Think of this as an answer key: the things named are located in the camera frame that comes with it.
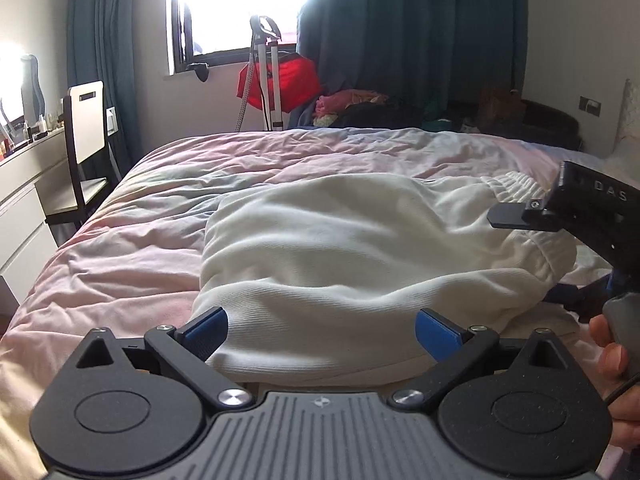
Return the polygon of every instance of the wall outlet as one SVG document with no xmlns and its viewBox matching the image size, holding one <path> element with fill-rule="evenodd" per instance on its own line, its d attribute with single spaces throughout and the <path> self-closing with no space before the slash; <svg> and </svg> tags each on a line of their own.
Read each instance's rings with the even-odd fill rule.
<svg viewBox="0 0 640 480">
<path fill-rule="evenodd" d="M 602 103 L 594 101 L 593 99 L 589 99 L 588 97 L 580 96 L 580 110 L 583 112 L 587 112 L 588 114 L 595 115 L 596 117 L 600 116 L 600 112 L 602 111 Z"/>
<path fill-rule="evenodd" d="M 113 135 L 118 131 L 118 120 L 116 118 L 116 107 L 107 108 L 107 134 Z"/>
</svg>

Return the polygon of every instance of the red bag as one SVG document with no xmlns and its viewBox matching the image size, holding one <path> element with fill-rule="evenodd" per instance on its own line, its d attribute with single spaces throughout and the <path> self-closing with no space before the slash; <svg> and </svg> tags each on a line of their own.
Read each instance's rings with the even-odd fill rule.
<svg viewBox="0 0 640 480">
<path fill-rule="evenodd" d="M 280 101 L 282 111 L 289 113 L 296 106 L 303 105 L 311 101 L 321 92 L 320 80 L 316 73 L 314 62 L 300 54 L 287 54 L 278 59 L 280 72 Z M 238 79 L 238 97 L 242 98 L 244 92 L 244 82 L 248 65 L 240 72 Z M 273 103 L 273 74 L 271 73 L 271 63 L 267 63 L 267 86 L 269 88 L 269 102 L 271 110 Z M 256 62 L 254 77 L 249 87 L 247 102 L 254 108 L 262 110 L 262 99 L 260 97 L 260 64 Z"/>
</svg>

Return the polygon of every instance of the window frame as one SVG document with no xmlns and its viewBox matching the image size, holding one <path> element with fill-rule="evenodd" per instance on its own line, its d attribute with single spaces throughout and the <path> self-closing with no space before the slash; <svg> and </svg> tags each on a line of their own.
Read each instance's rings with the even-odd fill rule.
<svg viewBox="0 0 640 480">
<path fill-rule="evenodd" d="M 186 72 L 192 63 L 206 63 L 208 66 L 220 66 L 233 63 L 246 63 L 249 59 L 249 47 L 219 50 L 207 54 L 193 54 L 193 29 L 191 11 L 187 3 L 171 0 L 171 37 L 174 54 L 174 72 Z M 279 52 L 295 52 L 295 43 L 281 43 Z"/>
</svg>

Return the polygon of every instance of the finger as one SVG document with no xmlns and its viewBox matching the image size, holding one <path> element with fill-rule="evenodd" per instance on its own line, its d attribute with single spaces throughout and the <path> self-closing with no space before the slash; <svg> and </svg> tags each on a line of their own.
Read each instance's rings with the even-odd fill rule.
<svg viewBox="0 0 640 480">
<path fill-rule="evenodd" d="M 609 413 L 613 418 L 640 421 L 640 388 L 634 386 L 617 398 L 609 406 Z"/>
<path fill-rule="evenodd" d="M 610 443 L 626 451 L 640 446 L 640 424 L 628 420 L 614 420 Z"/>
<path fill-rule="evenodd" d="M 589 333 L 598 346 L 604 348 L 609 343 L 613 343 L 609 323 L 607 322 L 607 318 L 602 314 L 591 318 L 589 322 Z"/>
<path fill-rule="evenodd" d="M 616 379 L 628 364 L 629 355 L 626 350 L 618 343 L 609 343 L 602 351 L 596 369 L 607 379 Z"/>
</svg>

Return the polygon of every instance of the mirror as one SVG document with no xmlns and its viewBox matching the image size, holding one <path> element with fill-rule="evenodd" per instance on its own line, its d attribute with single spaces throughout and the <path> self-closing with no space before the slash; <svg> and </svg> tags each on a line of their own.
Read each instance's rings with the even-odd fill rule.
<svg viewBox="0 0 640 480">
<path fill-rule="evenodd" d="M 37 58 L 15 43 L 0 43 L 0 133 L 22 142 L 24 124 L 34 125 L 44 115 Z"/>
</svg>

